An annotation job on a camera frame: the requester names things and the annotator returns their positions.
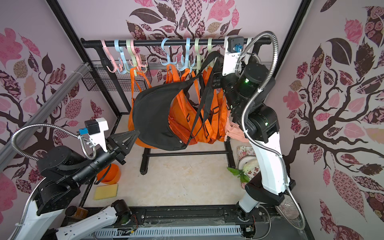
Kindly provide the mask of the light orange fanny pack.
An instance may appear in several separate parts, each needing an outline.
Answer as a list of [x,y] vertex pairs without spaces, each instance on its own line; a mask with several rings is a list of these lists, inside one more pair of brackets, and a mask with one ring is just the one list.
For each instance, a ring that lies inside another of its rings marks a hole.
[[213,90],[213,101],[209,118],[204,122],[204,133],[201,142],[213,144],[226,139],[226,123],[228,119],[227,100],[222,89]]

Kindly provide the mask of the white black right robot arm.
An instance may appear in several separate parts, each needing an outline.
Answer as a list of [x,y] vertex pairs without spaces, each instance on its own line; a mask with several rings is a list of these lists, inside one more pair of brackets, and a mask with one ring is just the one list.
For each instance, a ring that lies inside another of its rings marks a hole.
[[[235,74],[223,76],[221,86],[228,101],[234,122],[241,124],[241,115],[257,88],[267,77],[269,70],[258,63],[249,63],[240,77]],[[260,172],[245,186],[246,193],[237,203],[237,215],[247,222],[253,209],[260,203],[279,206],[285,198],[286,186],[280,159],[265,148],[281,152],[279,122],[276,112],[264,104],[264,100],[276,81],[271,78],[248,109],[245,126],[253,140],[262,145],[253,145]]]

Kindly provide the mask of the pink fanny pack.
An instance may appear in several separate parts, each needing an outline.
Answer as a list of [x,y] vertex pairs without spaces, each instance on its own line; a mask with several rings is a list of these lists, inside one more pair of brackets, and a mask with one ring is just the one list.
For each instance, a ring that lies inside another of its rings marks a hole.
[[240,129],[240,126],[230,120],[230,113],[231,112],[227,113],[224,141],[226,142],[229,138],[231,138],[242,143],[248,143],[249,140],[246,138],[244,132]]

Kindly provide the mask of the orange bag bottom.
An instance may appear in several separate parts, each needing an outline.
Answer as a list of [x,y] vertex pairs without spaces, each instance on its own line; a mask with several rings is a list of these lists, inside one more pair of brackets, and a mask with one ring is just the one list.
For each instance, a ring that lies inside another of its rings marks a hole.
[[[195,117],[198,114],[197,110],[200,103],[199,80],[195,80],[194,83],[191,85],[191,87],[185,90],[184,93],[187,99],[186,100],[187,109],[191,115],[192,126],[193,126]],[[196,143],[202,143],[200,140],[204,133],[203,125],[204,125],[203,116],[200,115],[199,119],[197,120],[195,128],[191,129],[191,135],[194,136],[194,139],[190,141],[190,145],[193,145]]]

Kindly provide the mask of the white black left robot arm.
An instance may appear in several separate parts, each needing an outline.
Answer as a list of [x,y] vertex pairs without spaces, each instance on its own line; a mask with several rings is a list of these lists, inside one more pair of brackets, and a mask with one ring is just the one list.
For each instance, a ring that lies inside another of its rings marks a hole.
[[96,150],[96,157],[87,160],[68,147],[55,147],[38,160],[38,169],[44,179],[28,198],[22,217],[10,236],[11,240],[80,240],[95,231],[117,222],[129,223],[132,211],[124,200],[116,200],[99,213],[77,223],[52,229],[52,222],[63,213],[80,194],[81,185],[94,177],[113,161],[125,163],[139,136],[139,131],[111,135],[106,139],[107,149]]

